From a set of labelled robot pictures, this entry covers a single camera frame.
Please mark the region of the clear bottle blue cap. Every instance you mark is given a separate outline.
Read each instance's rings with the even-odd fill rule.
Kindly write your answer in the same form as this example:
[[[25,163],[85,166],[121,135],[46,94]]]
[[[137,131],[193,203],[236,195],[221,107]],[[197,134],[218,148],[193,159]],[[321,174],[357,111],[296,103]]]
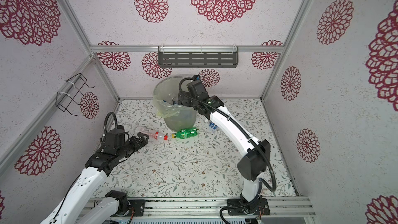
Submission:
[[[170,92],[161,96],[162,101],[168,103],[169,105],[178,104],[178,93]]]

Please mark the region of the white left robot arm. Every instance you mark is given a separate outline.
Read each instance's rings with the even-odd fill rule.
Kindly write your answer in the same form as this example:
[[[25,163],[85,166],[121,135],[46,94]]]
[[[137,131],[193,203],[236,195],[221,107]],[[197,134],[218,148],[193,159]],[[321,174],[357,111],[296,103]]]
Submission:
[[[128,215],[132,207],[127,194],[112,190],[95,208],[78,219],[95,190],[110,176],[113,169],[146,146],[148,141],[149,135],[141,132],[129,136],[122,125],[106,131],[101,138],[100,148],[89,158],[63,200],[42,223],[101,224],[113,215]]]

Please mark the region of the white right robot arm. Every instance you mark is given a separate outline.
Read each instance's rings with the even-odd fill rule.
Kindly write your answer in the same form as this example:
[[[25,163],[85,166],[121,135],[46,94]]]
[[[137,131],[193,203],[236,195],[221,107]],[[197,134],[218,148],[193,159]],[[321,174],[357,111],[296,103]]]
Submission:
[[[244,178],[240,201],[220,210],[237,210],[243,214],[255,214],[261,205],[262,188],[275,192],[276,176],[271,165],[271,145],[268,140],[259,140],[247,131],[229,112],[225,103],[217,96],[209,96],[198,77],[183,78],[178,84],[178,104],[191,107],[214,123],[235,145],[241,155],[237,168]]]

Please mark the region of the grey bin with liner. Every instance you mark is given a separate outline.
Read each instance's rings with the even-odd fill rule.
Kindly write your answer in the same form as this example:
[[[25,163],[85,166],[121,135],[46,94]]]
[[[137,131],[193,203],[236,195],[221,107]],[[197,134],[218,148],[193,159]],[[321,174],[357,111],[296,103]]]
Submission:
[[[178,105],[178,85],[184,78],[185,76],[166,78],[153,90],[152,103],[157,109],[157,115],[175,132],[193,127],[197,118],[197,112],[192,107]]]

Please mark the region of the clear bottle red cap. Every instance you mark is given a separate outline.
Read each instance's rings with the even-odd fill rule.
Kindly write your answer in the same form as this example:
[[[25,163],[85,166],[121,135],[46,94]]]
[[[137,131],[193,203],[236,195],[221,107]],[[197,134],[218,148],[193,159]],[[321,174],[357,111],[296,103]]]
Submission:
[[[144,128],[144,127],[140,127],[138,128],[137,132],[146,134],[148,136],[150,136],[151,138],[155,139],[155,140],[165,140],[167,141],[169,139],[169,136],[159,132],[159,131],[155,131],[153,129],[148,129],[148,128]]]

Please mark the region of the clear bottle blue label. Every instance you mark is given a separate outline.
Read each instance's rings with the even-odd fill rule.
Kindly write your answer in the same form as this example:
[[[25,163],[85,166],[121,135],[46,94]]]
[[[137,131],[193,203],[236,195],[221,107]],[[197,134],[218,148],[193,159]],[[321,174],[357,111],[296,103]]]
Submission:
[[[208,122],[208,127],[211,128],[212,130],[216,130],[218,128],[218,126],[212,121]]]

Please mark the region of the green bottle yellow cap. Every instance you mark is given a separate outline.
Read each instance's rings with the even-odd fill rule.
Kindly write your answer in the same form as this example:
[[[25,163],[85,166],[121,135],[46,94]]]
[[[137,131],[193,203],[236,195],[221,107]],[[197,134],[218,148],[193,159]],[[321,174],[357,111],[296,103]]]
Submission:
[[[187,139],[198,135],[197,128],[182,129],[176,133],[172,134],[174,139]]]

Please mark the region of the grey slotted wall shelf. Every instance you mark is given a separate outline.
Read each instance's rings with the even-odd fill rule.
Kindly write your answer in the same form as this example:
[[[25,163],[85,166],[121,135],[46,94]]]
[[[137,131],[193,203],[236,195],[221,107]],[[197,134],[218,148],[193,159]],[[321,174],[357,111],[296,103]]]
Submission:
[[[229,48],[171,48],[158,47],[161,68],[236,68],[239,49]]]

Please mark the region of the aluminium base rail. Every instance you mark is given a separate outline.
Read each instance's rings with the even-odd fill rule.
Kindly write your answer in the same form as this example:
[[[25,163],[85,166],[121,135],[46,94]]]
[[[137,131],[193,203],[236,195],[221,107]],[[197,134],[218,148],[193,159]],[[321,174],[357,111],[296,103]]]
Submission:
[[[130,209],[105,218],[104,224],[314,224],[307,197],[264,197],[252,211],[239,198],[130,198]]]

